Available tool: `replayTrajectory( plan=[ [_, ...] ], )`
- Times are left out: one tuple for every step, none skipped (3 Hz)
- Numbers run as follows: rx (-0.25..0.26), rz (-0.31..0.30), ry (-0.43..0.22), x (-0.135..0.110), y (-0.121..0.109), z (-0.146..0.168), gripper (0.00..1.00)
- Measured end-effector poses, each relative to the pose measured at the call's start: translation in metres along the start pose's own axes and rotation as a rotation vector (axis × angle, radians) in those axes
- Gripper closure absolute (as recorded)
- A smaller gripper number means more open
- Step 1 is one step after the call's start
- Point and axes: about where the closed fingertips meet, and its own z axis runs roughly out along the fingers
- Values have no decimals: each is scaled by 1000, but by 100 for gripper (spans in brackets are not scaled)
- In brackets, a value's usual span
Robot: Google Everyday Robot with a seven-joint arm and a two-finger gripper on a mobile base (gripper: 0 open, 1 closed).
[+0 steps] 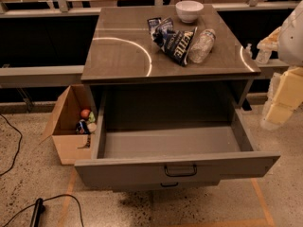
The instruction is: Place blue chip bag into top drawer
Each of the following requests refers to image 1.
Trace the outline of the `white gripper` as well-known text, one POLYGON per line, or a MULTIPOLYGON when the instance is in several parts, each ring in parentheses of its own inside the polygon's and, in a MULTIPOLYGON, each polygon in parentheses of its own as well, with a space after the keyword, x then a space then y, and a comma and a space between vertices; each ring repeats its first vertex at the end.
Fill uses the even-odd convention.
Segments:
MULTIPOLYGON (((262 39, 257 49, 278 51, 281 27, 262 39)), ((269 84, 260 125, 265 130, 275 130, 284 125, 303 103, 303 68, 291 67, 283 74, 274 73, 269 84)))

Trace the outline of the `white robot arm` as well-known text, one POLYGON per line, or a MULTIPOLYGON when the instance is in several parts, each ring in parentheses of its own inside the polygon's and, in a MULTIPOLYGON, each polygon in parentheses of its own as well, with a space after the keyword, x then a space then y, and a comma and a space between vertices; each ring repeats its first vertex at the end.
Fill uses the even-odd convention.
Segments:
POLYGON ((282 75, 274 73, 270 81, 261 119, 261 126, 270 131, 287 122, 303 103, 303 1, 257 48, 260 52, 276 51, 289 65, 282 75))

